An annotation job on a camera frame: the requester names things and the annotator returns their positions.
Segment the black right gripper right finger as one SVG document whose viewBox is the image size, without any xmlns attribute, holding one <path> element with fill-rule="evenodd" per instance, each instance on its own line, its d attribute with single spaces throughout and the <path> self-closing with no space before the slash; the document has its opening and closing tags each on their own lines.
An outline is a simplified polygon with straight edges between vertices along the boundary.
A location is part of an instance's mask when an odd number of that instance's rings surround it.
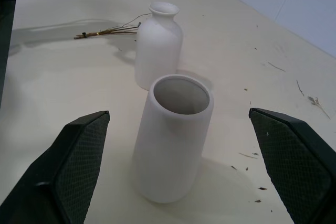
<svg viewBox="0 0 336 224">
<path fill-rule="evenodd" d="M 336 152 L 300 119 L 259 108 L 249 118 L 294 224 L 336 224 Z"/>
</svg>

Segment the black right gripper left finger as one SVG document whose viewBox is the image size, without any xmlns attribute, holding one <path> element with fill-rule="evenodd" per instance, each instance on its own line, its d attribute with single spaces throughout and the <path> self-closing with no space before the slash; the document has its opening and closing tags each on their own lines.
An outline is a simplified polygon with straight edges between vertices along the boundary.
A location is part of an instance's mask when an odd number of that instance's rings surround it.
<svg viewBox="0 0 336 224">
<path fill-rule="evenodd" d="M 83 224 L 109 121 L 109 111 L 99 111 L 66 124 L 0 205 L 0 224 Z"/>
</svg>

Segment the white cylindrical ceramic vase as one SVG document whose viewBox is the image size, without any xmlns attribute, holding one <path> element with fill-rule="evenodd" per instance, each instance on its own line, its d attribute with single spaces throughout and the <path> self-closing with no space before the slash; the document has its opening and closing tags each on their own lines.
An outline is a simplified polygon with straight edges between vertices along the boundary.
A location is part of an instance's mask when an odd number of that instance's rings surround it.
<svg viewBox="0 0 336 224">
<path fill-rule="evenodd" d="M 133 181 L 148 200 L 167 204 L 192 188 L 214 99 L 198 80 L 172 74 L 151 85 L 133 151 Z"/>
</svg>

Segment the white bottle-shaped ceramic vase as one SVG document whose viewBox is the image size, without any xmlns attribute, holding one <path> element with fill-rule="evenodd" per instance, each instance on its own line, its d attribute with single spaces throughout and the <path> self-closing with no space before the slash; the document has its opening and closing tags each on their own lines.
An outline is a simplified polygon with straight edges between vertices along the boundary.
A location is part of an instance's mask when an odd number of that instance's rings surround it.
<svg viewBox="0 0 336 224">
<path fill-rule="evenodd" d="M 134 64 L 135 81 L 144 90 L 156 79 L 176 73 L 183 43 L 183 31 L 174 21 L 177 6 L 152 2 L 149 10 L 152 16 L 138 28 Z"/>
</svg>

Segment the dried twig bundle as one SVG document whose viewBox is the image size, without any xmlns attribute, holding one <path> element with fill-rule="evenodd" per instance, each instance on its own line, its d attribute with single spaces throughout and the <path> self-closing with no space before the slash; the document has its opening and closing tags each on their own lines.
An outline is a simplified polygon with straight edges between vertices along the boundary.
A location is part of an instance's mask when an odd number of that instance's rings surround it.
<svg viewBox="0 0 336 224">
<path fill-rule="evenodd" d="M 74 40 L 77 39 L 86 39 L 89 37 L 95 37 L 95 36 L 105 36 L 105 35 L 113 35 L 113 34 L 120 34 L 120 35 L 125 35 L 125 34 L 136 34 L 138 32 L 138 28 L 141 25 L 141 22 L 139 22 L 138 24 L 132 24 L 134 21 L 138 20 L 141 17 L 150 17 L 151 14 L 147 13 L 147 14 L 142 14 L 139 15 L 138 17 L 134 18 L 133 20 L 129 21 L 128 23 L 125 23 L 121 26 L 115 26 L 112 28 L 108 28 L 105 30 L 100 30 L 97 32 L 83 32 L 79 35 L 76 35 L 74 37 Z"/>
</svg>

